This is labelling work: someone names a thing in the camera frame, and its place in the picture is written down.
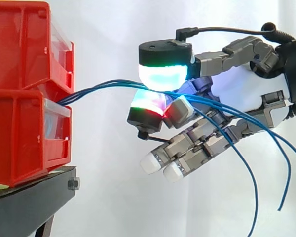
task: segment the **blue wire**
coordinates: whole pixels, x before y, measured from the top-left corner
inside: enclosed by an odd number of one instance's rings
[[[131,88],[137,88],[137,89],[145,89],[145,90],[149,90],[148,88],[146,88],[143,84],[141,83],[138,83],[138,82],[132,82],[132,81],[127,81],[127,80],[115,80],[115,81],[107,81],[107,82],[104,82],[101,84],[101,86],[95,86],[93,88],[90,88],[90,89],[86,89],[84,90],[84,92],[78,97],[78,98],[75,98],[73,99],[72,101],[68,101],[66,104],[69,104],[69,103],[72,103],[78,99],[80,99],[81,97],[85,96],[86,94],[92,92],[92,91],[95,91],[95,90],[98,90],[98,89],[102,89],[102,88],[109,88],[109,87],[131,87]],[[291,164],[290,164],[290,161],[286,155],[286,153],[284,152],[283,148],[281,147],[281,145],[279,144],[279,142],[277,141],[276,139],[276,133],[270,131],[267,127],[265,127],[261,122],[259,122],[256,118],[254,118],[253,116],[251,115],[248,115],[247,113],[244,113],[242,111],[239,111],[231,106],[228,106],[228,105],[224,105],[220,102],[217,102],[217,101],[213,101],[211,99],[207,99],[207,98],[203,98],[203,97],[200,97],[200,96],[195,96],[195,95],[189,95],[189,94],[178,94],[178,93],[173,93],[173,92],[160,92],[160,91],[155,91],[155,92],[158,92],[158,93],[164,93],[164,94],[167,94],[169,96],[173,96],[173,97],[179,97],[181,95],[184,95],[185,97],[187,97],[187,99],[189,101],[193,101],[192,99],[195,99],[194,102],[197,102],[197,103],[202,103],[202,104],[207,104],[213,108],[216,108],[216,109],[219,109],[219,110],[222,110],[222,111],[225,111],[225,112],[228,112],[230,114],[233,114],[233,115],[236,115],[240,118],[243,118],[244,120],[246,121],[249,121],[251,122],[252,124],[262,128],[263,130],[266,130],[269,135],[273,138],[273,140],[275,141],[276,145],[279,147],[280,151],[282,152],[283,156],[285,157],[285,160],[287,162],[287,165],[288,165],[288,177],[287,177],[287,182],[286,182],[286,186],[285,186],[285,189],[284,189],[284,194],[283,194],[283,197],[282,197],[282,201],[281,201],[281,204],[278,208],[278,210],[280,211],[283,207],[283,204],[284,204],[284,201],[285,201],[285,198],[286,198],[286,194],[287,194],[287,191],[288,191],[288,187],[289,187],[289,183],[290,183],[290,179],[291,179]],[[294,152],[296,153],[296,149],[284,138],[280,137],[280,136],[277,136],[280,140],[282,140],[283,142],[285,142],[290,148],[292,148],[294,150]]]
[[[217,125],[217,123],[215,123],[210,117],[208,117],[206,114],[204,114],[202,111],[200,111],[199,109],[195,108],[195,111],[197,111],[200,115],[202,115],[205,119],[207,119],[214,127],[216,127],[216,129],[225,137],[225,139],[228,141],[228,143],[231,145],[231,147],[235,150],[235,152],[239,155],[240,159],[242,160],[242,162],[245,164],[246,168],[248,169],[250,176],[252,178],[253,181],[253,185],[255,188],[255,214],[254,214],[254,218],[253,218],[253,222],[251,225],[251,229],[248,233],[248,236],[251,236],[256,222],[257,222],[257,217],[258,217],[258,186],[257,186],[257,182],[255,179],[255,176],[250,168],[250,166],[248,165],[248,163],[246,162],[246,160],[243,158],[243,156],[241,155],[241,153],[239,152],[239,150],[235,147],[234,143],[231,141],[231,139],[228,137],[228,135]]]

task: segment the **screw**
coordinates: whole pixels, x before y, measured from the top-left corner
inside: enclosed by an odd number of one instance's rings
[[[69,190],[79,190],[80,189],[80,178],[74,177],[68,181],[68,189]]]

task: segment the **black sensor cap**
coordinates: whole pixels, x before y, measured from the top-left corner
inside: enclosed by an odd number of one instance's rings
[[[139,45],[139,64],[146,67],[190,65],[192,45],[174,39],[146,42]]]

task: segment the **red storage bin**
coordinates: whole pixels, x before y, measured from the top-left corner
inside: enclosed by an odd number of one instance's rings
[[[0,184],[13,187],[71,160],[71,109],[40,91],[0,90]]]
[[[52,101],[74,91],[74,45],[45,2],[0,1],[0,89],[38,89]]]

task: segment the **robot fingertip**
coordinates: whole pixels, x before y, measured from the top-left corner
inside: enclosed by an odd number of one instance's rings
[[[153,174],[161,169],[161,165],[154,156],[153,153],[149,152],[141,161],[140,166],[147,174]]]
[[[166,177],[166,179],[169,182],[177,182],[181,179],[183,179],[183,174],[178,168],[177,164],[172,162],[170,165],[168,165],[164,170],[163,170],[163,175]]]

